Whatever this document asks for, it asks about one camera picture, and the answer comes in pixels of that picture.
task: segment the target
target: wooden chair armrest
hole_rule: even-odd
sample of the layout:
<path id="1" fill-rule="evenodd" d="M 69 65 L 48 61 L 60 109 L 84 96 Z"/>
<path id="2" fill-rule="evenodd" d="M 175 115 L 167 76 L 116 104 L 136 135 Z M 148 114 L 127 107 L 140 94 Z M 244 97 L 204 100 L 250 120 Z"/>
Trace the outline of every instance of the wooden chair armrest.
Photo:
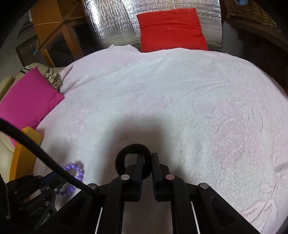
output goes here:
<path id="1" fill-rule="evenodd" d="M 38 132 L 31 127 L 22 129 L 28 137 L 36 144 L 40 145 L 43 139 Z M 17 142 L 10 169 L 9 180 L 15 180 L 22 176 L 33 173 L 36 156 L 32 154 L 26 147 Z"/>

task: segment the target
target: pink pillow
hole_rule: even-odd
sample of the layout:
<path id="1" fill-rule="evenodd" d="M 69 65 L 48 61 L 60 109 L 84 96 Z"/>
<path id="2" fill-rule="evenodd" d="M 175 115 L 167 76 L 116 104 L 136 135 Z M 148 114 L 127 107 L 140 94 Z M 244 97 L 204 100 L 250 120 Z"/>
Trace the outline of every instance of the pink pillow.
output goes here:
<path id="1" fill-rule="evenodd" d="M 19 130 L 36 129 L 40 121 L 64 96 L 57 92 L 35 67 L 10 89 L 0 103 L 0 118 Z"/>

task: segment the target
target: bracelet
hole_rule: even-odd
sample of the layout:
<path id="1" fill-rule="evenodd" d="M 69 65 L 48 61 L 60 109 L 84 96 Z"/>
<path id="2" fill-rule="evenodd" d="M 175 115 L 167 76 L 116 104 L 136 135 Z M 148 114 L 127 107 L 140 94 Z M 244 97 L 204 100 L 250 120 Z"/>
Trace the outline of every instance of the bracelet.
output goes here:
<path id="1" fill-rule="evenodd" d="M 75 178 L 79 181 L 83 180 L 83 176 L 84 176 L 84 172 L 81 171 L 81 167 L 79 165 L 76 165 L 75 163 L 67 164 L 64 167 L 64 170 L 69 171 L 71 169 L 75 169 L 76 171 L 78 171 L 78 175 L 75 176 Z M 57 195 L 62 195 L 63 197 L 65 197 L 66 195 L 71 194 L 72 192 L 74 192 L 77 188 L 75 186 L 69 186 L 65 191 L 57 191 Z"/>

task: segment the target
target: white blanket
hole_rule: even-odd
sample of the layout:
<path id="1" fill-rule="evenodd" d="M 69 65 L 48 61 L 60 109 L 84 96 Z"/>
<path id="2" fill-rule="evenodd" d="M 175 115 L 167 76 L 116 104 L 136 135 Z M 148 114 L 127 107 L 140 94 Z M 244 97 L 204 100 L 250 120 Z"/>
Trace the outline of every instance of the white blanket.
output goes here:
<path id="1" fill-rule="evenodd" d="M 141 143 L 187 183 L 207 182 L 261 233 L 277 232 L 288 214 L 288 101 L 271 77 L 237 57 L 181 48 L 112 46 L 72 65 L 65 99 L 37 129 L 58 164 L 77 162 L 84 183 L 102 185 L 118 176 L 117 153 Z M 48 172 L 37 160 L 34 174 Z M 172 233 L 170 205 L 155 202 L 150 177 L 142 200 L 125 205 L 123 233 Z"/>

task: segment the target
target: reflective foil insulation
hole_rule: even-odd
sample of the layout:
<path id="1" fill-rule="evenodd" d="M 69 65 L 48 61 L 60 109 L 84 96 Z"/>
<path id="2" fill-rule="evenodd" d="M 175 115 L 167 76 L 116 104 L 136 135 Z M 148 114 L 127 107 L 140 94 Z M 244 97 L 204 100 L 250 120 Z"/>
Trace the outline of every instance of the reflective foil insulation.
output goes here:
<path id="1" fill-rule="evenodd" d="M 132 45 L 140 49 L 137 15 L 195 8 L 209 50 L 220 51 L 222 40 L 219 0 L 82 0 L 86 16 L 101 48 Z"/>

